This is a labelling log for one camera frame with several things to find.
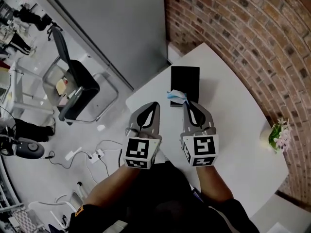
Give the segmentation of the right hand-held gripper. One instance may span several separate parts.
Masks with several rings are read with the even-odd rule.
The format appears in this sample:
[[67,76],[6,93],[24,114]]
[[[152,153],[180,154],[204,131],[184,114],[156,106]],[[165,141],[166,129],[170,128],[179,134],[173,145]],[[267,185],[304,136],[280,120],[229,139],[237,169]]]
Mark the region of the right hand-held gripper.
[[185,102],[183,129],[181,149],[189,166],[213,166],[219,154],[219,136],[211,113],[198,103]]

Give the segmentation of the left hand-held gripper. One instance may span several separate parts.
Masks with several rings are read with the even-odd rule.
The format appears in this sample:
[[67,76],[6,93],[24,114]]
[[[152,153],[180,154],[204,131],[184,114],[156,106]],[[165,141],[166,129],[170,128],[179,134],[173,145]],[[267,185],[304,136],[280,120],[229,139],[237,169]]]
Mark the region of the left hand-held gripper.
[[127,167],[150,169],[156,160],[162,137],[160,128],[160,105],[150,102],[131,114],[124,140],[124,164]]

